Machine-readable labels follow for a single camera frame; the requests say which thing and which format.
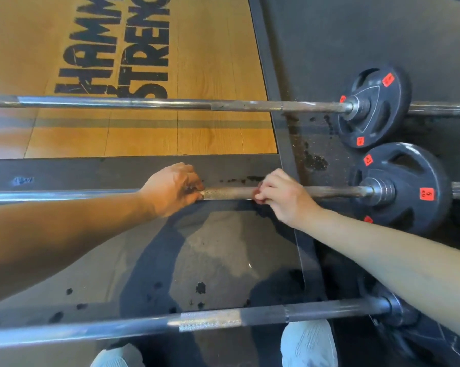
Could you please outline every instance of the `hand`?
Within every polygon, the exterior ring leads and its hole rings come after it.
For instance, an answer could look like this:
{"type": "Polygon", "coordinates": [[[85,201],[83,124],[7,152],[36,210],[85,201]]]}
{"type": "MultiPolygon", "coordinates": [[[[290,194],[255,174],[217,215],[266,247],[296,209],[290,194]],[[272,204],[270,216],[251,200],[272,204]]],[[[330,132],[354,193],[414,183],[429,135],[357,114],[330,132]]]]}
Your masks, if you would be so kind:
{"type": "Polygon", "coordinates": [[[259,204],[268,204],[280,221],[300,230],[310,214],[322,210],[305,188],[281,169],[266,176],[255,191],[254,199],[259,204]]]}
{"type": "Polygon", "coordinates": [[[180,162],[154,173],[138,193],[157,217],[167,217],[202,199],[203,189],[194,167],[180,162]]]}

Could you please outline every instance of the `person's left arm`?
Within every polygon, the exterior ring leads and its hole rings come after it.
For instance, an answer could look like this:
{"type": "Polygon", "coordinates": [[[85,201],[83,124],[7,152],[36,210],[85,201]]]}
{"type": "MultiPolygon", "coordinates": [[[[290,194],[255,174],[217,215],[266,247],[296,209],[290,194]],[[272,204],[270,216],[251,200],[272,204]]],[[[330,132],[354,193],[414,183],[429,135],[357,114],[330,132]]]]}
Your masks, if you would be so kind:
{"type": "Polygon", "coordinates": [[[153,174],[136,193],[0,206],[0,300],[66,268],[106,240],[201,198],[190,165],[153,174]]]}

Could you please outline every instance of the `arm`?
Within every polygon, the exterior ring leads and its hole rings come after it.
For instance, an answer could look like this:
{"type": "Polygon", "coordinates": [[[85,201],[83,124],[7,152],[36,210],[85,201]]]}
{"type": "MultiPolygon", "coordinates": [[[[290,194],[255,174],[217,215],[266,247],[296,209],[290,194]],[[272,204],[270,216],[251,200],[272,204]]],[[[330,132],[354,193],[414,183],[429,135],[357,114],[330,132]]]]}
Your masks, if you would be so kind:
{"type": "Polygon", "coordinates": [[[111,237],[194,203],[202,189],[193,167],[178,163],[152,175],[136,193],[0,206],[0,300],[54,275],[111,237]]]}
{"type": "Polygon", "coordinates": [[[319,207],[282,170],[255,199],[276,217],[344,254],[424,314],[460,335],[460,250],[319,207]]]}

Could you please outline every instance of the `black lettering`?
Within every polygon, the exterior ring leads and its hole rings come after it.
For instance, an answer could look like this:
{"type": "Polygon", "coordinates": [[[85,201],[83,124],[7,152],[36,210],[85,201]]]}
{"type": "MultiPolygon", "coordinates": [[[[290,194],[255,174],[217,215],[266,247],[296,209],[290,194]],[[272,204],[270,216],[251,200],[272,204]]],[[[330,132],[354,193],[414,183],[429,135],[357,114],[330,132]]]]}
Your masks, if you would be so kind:
{"type": "Polygon", "coordinates": [[[123,57],[121,58],[121,64],[126,65],[155,65],[158,67],[168,67],[169,60],[162,58],[169,54],[169,47],[164,46],[157,49],[151,45],[140,45],[133,44],[129,45],[123,51],[123,57]],[[136,53],[145,54],[144,58],[135,57],[136,53]]]}
{"type": "Polygon", "coordinates": [[[170,2],[170,0],[156,0],[156,1],[131,0],[131,1],[133,2],[133,4],[138,5],[142,8],[146,6],[151,6],[151,5],[165,6],[170,2]]]}
{"type": "Polygon", "coordinates": [[[78,43],[69,46],[63,53],[63,60],[77,67],[113,67],[114,59],[98,58],[98,53],[115,53],[114,45],[93,45],[78,43]]]}
{"type": "Polygon", "coordinates": [[[159,84],[144,84],[133,93],[129,92],[129,86],[119,86],[116,92],[118,98],[145,98],[150,94],[158,99],[167,98],[167,91],[159,84]]]}
{"type": "Polygon", "coordinates": [[[141,44],[158,44],[168,45],[169,44],[169,30],[159,29],[158,37],[153,36],[153,28],[143,28],[141,30],[141,36],[136,34],[136,27],[126,27],[125,30],[125,41],[130,43],[141,43],[141,44]]]}
{"type": "Polygon", "coordinates": [[[92,2],[89,5],[82,5],[77,8],[78,12],[87,12],[94,15],[105,15],[107,17],[121,18],[121,11],[106,9],[110,6],[114,6],[112,2],[108,0],[87,0],[92,2]]]}
{"type": "Polygon", "coordinates": [[[131,84],[131,81],[168,81],[169,75],[165,72],[133,72],[131,67],[121,66],[119,71],[119,85],[131,84]]]}
{"type": "Polygon", "coordinates": [[[71,40],[108,43],[116,45],[117,38],[112,36],[101,36],[104,32],[109,32],[108,28],[101,24],[120,24],[120,18],[75,18],[75,23],[87,28],[85,31],[70,34],[71,40]]]}
{"type": "Polygon", "coordinates": [[[78,77],[78,84],[56,84],[55,93],[62,94],[105,94],[108,85],[92,85],[94,78],[109,78],[112,70],[110,69],[80,69],[62,68],[60,77],[78,77]]]}
{"type": "Polygon", "coordinates": [[[170,15],[169,9],[162,9],[157,5],[148,6],[130,6],[129,12],[134,12],[135,15],[129,17],[126,25],[132,27],[155,27],[155,28],[169,28],[169,22],[159,20],[145,20],[152,15],[170,15]]]}

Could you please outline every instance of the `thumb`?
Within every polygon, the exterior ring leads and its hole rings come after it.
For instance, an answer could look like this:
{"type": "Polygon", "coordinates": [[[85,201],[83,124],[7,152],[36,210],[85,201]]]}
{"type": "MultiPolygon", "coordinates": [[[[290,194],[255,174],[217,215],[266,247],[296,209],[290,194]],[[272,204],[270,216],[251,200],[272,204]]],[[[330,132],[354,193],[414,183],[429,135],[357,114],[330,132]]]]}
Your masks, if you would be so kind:
{"type": "Polygon", "coordinates": [[[186,201],[186,206],[189,206],[190,204],[193,204],[198,200],[202,200],[202,195],[200,191],[195,190],[189,194],[186,194],[184,198],[186,201]]]}

